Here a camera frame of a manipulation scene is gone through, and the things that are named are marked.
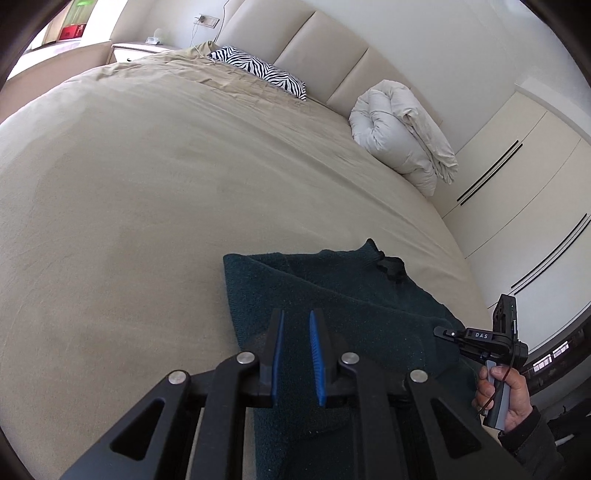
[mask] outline beige bed sheet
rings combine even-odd
[[[236,352],[224,254],[368,237],[463,322],[489,326],[435,209],[338,114],[194,50],[51,90],[0,125],[8,439],[38,480],[57,479],[166,373]]]

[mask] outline hand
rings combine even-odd
[[[503,380],[508,368],[493,367],[491,368],[491,375],[497,380]],[[472,400],[472,406],[478,410],[486,405],[486,402],[495,393],[495,387],[488,381],[488,369],[486,367],[480,369],[479,376],[476,398]],[[505,432],[509,433],[530,415],[533,407],[530,403],[530,392],[527,390],[527,382],[523,375],[520,375],[515,368],[512,368],[505,382],[511,387],[509,393],[509,411],[505,420]],[[490,410],[494,403],[494,400],[491,401],[486,409]]]

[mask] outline upholstered headboard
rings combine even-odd
[[[229,0],[216,43],[297,76],[310,97],[347,119],[361,94],[388,79],[407,85],[441,124],[420,92],[377,50],[301,0]]]

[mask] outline handheld controller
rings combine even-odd
[[[519,370],[527,361],[528,346],[517,338],[515,297],[501,295],[493,314],[492,331],[472,328],[456,331],[436,327],[433,334],[458,344],[462,355],[486,365],[488,380],[495,386],[495,393],[492,408],[483,413],[486,417],[483,424],[505,430],[511,389],[504,381],[496,380],[490,370],[496,365],[507,365]]]

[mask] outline sleeve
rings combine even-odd
[[[536,407],[514,430],[500,433],[501,445],[534,480],[558,480],[564,460],[554,444],[552,432]]]

